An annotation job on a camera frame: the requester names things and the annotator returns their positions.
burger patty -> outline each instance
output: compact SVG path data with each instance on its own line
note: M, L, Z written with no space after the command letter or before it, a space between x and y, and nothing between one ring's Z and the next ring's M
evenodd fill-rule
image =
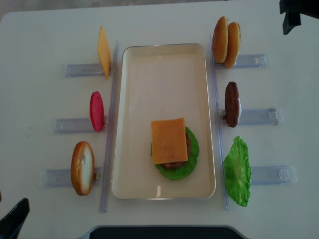
M191 151L191 144L190 144L190 138L188 137L188 134L186 133L186 146L187 146L187 158L190 156L190 151ZM181 168L184 166L187 162L176 162L176 163L163 163L161 166L164 169L173 169L173 168Z

brown patty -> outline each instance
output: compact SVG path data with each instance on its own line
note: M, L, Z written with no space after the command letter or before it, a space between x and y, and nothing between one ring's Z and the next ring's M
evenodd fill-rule
M187 146L187 158L189 158L190 156L190 138L188 136L188 134L186 133L186 146ZM184 166L187 162L176 162L176 163L163 163L161 164L161 166L165 169L173 169L173 168L181 168L182 166Z
M235 82L229 82L226 87L225 110L228 126L236 127L239 119L239 93Z

bun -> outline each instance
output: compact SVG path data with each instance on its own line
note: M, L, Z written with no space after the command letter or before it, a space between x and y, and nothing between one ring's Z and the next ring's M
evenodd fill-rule
M71 163L71 182L76 193L86 196L90 193L94 177L94 154L88 142L78 142L74 148Z
M228 42L228 32L227 32L228 19L222 16L214 30L213 35L213 55L214 59L218 63L223 63L227 56L227 42Z
M224 65L230 69L235 65L240 47L240 26L232 22L228 25L228 51Z
M225 93L226 122L229 127L236 127L240 115L240 103L237 84L229 82Z

cheese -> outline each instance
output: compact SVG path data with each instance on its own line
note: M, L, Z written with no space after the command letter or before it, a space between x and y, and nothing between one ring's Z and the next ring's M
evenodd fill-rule
M153 164L186 162L185 120L152 121Z
M104 75L106 79L108 79L111 65L111 52L103 26L101 26L100 28L97 52L104 71Z

tray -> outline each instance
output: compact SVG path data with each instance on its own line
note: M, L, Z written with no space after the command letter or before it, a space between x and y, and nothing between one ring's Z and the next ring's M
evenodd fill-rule
M119 199L209 198L216 187L205 52L200 44L130 47L123 54L112 173ZM184 117L199 143L198 164L181 181L152 164L151 121Z

